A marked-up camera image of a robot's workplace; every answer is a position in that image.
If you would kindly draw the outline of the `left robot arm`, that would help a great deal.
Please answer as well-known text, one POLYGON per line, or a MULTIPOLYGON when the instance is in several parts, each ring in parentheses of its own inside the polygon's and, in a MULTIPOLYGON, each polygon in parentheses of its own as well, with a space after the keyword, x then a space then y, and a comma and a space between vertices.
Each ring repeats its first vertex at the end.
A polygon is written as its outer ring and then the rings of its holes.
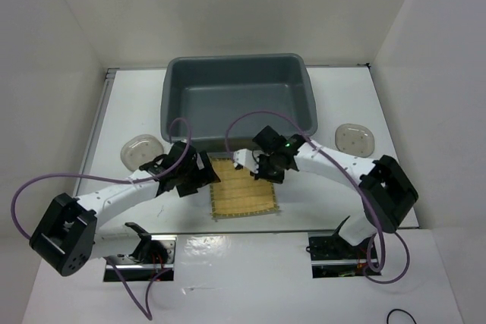
POLYGON ((167 249, 135 222, 108 234, 100 228, 111 219, 177 190, 180 197, 195 194, 220 181, 206 152, 179 141, 168 153, 142 164, 123 184, 93 193, 56 196, 29 239, 30 247, 61 276, 76 273, 88 260, 124 255, 134 263, 164 263, 167 249))

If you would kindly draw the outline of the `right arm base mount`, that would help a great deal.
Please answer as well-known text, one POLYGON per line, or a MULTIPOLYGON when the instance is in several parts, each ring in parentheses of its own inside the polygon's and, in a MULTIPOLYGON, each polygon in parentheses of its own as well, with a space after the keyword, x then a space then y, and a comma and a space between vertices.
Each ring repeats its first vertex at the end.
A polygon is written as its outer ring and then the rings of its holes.
POLYGON ((309 233, 305 250, 311 260, 312 277, 362 277, 364 269, 369 275, 380 275, 368 268, 369 241, 366 238, 358 246, 351 246, 331 233, 309 233))

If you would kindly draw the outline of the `clear plate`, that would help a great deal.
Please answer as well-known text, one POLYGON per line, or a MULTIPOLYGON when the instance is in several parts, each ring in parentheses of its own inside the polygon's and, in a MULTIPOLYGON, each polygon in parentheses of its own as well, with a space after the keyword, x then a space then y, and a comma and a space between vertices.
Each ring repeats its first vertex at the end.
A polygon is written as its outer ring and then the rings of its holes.
POLYGON ((352 156, 367 158, 374 153, 372 132, 360 124, 341 124, 335 131, 336 148, 352 156))
POLYGON ((163 145, 150 134, 141 134, 130 139, 120 152, 120 159, 129 171, 135 171, 145 163, 164 153, 163 145))

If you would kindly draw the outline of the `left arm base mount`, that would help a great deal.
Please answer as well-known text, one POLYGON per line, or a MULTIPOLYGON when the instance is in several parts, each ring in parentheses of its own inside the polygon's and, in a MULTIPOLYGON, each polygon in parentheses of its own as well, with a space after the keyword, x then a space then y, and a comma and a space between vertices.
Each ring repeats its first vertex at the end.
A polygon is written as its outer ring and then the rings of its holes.
POLYGON ((157 282, 174 280, 177 236, 158 234, 152 236, 152 241, 148 248, 109 257, 125 281, 149 282, 153 278, 157 282))

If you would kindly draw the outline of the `grey plastic bin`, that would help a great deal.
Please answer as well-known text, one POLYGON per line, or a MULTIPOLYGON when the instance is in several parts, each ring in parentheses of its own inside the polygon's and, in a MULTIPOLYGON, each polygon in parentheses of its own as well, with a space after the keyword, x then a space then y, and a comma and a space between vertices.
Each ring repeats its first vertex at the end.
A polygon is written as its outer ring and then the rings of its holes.
POLYGON ((163 79, 160 133, 192 134, 198 149, 219 152, 224 139, 247 148, 265 126, 286 136, 318 128, 317 106, 303 58, 293 53, 180 57, 163 79))

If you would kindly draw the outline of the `clear plate left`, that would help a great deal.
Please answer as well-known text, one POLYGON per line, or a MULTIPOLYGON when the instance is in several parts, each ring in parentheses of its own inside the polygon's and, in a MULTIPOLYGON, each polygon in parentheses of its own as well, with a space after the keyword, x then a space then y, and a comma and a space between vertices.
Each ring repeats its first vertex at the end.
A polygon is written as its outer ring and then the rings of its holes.
POLYGON ((141 134, 130 139, 120 152, 120 159, 129 171, 135 171, 145 163, 164 153, 163 145, 150 134, 141 134))

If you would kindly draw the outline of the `clear plate right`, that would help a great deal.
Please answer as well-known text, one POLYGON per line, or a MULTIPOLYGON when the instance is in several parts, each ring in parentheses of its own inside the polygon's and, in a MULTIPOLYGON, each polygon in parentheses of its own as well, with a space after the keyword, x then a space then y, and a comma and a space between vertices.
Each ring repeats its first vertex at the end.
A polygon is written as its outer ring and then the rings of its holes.
POLYGON ((352 156, 367 158, 374 153, 372 132, 360 124, 341 124, 335 131, 336 148, 352 156))

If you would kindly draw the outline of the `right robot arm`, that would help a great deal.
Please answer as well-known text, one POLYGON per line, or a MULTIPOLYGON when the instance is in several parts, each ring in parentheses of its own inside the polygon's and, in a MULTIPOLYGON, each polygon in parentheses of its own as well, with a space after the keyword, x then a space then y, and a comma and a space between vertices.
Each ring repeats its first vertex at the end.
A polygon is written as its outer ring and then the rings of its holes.
POLYGON ((288 170, 318 175, 358 193, 363 212, 346 218, 336 229, 333 249, 351 257, 373 234, 396 232, 418 200, 418 191, 391 156, 379 159, 352 156, 295 134, 289 138, 266 126, 253 142, 263 152, 250 167, 255 179, 281 184, 288 170))

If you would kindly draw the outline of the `bamboo mat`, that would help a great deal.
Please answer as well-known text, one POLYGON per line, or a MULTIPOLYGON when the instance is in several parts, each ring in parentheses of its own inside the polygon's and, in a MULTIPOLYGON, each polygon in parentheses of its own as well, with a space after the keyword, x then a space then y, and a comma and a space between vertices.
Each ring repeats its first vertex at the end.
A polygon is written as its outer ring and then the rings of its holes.
POLYGON ((254 180, 249 170, 236 170, 230 159, 212 158, 220 182, 210 185, 214 219, 244 218, 279 211, 273 184, 254 180))

